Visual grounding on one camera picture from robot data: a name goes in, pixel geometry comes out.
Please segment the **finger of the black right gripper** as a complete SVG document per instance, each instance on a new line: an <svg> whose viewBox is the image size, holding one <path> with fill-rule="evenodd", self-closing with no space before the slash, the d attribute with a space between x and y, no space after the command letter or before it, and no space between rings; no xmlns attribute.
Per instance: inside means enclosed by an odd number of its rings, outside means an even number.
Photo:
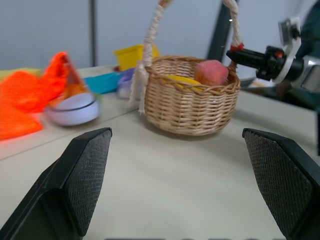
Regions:
<svg viewBox="0 0 320 240"><path fill-rule="evenodd" d="M232 57L231 60L238 65L259 69L265 65L264 57L252 57L252 56L236 56Z"/></svg>
<svg viewBox="0 0 320 240"><path fill-rule="evenodd" d="M266 59L264 53L260 53L260 52L256 52L248 49L228 50L226 52L226 55L232 61L244 61L244 60L264 61Z"/></svg>

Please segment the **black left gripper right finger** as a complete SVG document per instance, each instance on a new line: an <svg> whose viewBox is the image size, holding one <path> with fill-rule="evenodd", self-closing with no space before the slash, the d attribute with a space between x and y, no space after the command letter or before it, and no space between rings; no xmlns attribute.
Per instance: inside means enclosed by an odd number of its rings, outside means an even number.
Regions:
<svg viewBox="0 0 320 240"><path fill-rule="evenodd" d="M242 132L258 189L286 240L320 240L320 165L294 140Z"/></svg>

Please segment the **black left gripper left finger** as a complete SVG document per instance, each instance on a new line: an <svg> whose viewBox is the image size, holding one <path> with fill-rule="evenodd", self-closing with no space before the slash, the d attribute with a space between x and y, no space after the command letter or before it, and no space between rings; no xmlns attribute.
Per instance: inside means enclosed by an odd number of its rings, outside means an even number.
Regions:
<svg viewBox="0 0 320 240"><path fill-rule="evenodd" d="M0 240L83 240L101 193L111 138L109 127L73 138L0 229Z"/></svg>

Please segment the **black slanted beam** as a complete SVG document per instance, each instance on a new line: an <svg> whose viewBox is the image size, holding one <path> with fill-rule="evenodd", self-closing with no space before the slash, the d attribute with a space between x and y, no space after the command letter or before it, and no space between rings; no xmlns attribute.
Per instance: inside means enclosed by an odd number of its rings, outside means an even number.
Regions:
<svg viewBox="0 0 320 240"><path fill-rule="evenodd" d="M208 60L218 60L222 62L224 59L231 30L231 20L230 10L222 2L208 48L206 57Z"/></svg>

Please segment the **pink peach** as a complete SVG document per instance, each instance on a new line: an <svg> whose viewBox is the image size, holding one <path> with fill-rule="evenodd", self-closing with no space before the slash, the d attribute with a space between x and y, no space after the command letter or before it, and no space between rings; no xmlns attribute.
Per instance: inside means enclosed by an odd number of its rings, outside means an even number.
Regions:
<svg viewBox="0 0 320 240"><path fill-rule="evenodd" d="M194 79L207 86L225 85L228 75L228 68L218 60L200 62L194 70Z"/></svg>

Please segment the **dark teal background object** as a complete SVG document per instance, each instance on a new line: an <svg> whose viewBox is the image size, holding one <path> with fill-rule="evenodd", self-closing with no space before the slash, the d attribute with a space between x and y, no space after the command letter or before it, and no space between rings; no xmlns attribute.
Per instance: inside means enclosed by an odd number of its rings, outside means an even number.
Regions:
<svg viewBox="0 0 320 240"><path fill-rule="evenodd" d="M320 0L317 0L308 12L301 33L303 36L320 38ZM295 55L297 58L310 56L320 59L320 41L302 39Z"/></svg>

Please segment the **yellow banana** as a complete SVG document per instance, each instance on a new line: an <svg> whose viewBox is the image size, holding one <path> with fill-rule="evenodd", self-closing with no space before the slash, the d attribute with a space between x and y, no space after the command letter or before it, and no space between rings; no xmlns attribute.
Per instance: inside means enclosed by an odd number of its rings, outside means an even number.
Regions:
<svg viewBox="0 0 320 240"><path fill-rule="evenodd" d="M198 91L203 92L202 88L196 87L195 85L200 85L200 83L192 78L184 77L184 76L178 76L178 75L166 75L167 78L170 80L176 81L176 82L182 82L184 84L189 85L183 85L180 83L171 83L172 86L176 86L188 93Z"/></svg>

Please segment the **white bowl with dark rim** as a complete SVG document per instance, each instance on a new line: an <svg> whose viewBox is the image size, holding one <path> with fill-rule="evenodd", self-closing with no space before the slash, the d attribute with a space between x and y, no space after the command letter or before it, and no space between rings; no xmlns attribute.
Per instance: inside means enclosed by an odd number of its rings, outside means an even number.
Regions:
<svg viewBox="0 0 320 240"><path fill-rule="evenodd" d="M57 125L77 126L95 120L100 115L100 103L95 95L85 92L47 106L44 113Z"/></svg>

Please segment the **orange cloth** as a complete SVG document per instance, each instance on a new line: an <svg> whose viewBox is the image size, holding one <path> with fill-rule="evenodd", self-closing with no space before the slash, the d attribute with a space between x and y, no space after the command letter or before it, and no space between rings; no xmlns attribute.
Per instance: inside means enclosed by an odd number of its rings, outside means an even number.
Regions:
<svg viewBox="0 0 320 240"><path fill-rule="evenodd" d="M0 141L41 131L36 113L89 92L66 52L55 54L40 76L14 71L0 82Z"/></svg>

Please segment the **blue plastic tray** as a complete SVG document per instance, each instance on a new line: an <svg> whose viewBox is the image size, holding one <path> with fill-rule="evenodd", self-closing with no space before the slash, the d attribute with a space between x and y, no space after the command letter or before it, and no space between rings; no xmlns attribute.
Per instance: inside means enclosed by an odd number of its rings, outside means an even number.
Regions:
<svg viewBox="0 0 320 240"><path fill-rule="evenodd" d="M102 75L96 75L91 77L85 77L84 81L87 87L96 94L107 94L116 92L118 88L118 82L122 77L120 72L111 72Z"/></svg>

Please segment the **yellow plastic box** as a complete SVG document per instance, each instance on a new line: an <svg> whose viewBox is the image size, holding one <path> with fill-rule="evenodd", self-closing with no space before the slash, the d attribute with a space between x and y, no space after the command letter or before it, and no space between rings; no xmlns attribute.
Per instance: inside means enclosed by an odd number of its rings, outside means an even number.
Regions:
<svg viewBox="0 0 320 240"><path fill-rule="evenodd" d="M139 62L143 63L144 45L137 44L130 47L115 50L113 54L117 60L120 72L135 68Z"/></svg>

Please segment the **purple and white container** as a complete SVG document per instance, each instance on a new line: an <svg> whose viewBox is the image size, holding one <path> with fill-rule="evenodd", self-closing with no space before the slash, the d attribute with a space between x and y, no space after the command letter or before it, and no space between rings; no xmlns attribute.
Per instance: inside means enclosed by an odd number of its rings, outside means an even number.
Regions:
<svg viewBox="0 0 320 240"><path fill-rule="evenodd" d="M120 99L129 99L131 95L132 78L135 68L129 68L120 74L120 79L117 83L117 96Z"/></svg>

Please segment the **dark vertical post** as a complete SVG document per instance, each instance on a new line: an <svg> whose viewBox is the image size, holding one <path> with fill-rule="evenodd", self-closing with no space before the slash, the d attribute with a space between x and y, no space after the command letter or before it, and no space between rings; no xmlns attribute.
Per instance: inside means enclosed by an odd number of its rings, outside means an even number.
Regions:
<svg viewBox="0 0 320 240"><path fill-rule="evenodd" d="M89 23L90 23L90 53L91 66L97 65L97 17L96 17L96 0L89 0Z"/></svg>

